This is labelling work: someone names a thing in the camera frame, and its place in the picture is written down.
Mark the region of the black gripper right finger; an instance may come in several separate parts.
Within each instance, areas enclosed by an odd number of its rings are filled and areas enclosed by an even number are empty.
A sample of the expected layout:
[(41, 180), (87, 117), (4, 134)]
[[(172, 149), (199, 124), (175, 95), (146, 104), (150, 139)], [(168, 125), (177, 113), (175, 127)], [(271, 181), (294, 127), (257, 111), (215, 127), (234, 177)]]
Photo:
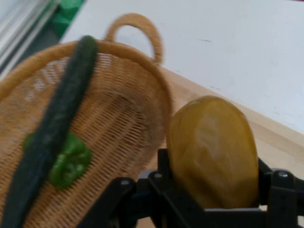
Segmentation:
[(300, 228), (304, 215), (304, 181), (284, 169), (271, 169), (258, 159), (259, 203), (267, 206), (266, 228)]

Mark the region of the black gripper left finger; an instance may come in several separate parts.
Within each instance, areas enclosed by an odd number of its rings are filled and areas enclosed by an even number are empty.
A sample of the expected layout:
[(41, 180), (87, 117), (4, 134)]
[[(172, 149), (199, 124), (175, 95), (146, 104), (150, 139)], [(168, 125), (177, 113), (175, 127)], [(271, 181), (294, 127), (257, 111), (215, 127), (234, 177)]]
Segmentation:
[(159, 149), (157, 170), (147, 178), (113, 180), (79, 228), (134, 228), (150, 217), (157, 228), (203, 228), (205, 212), (171, 176), (167, 149)]

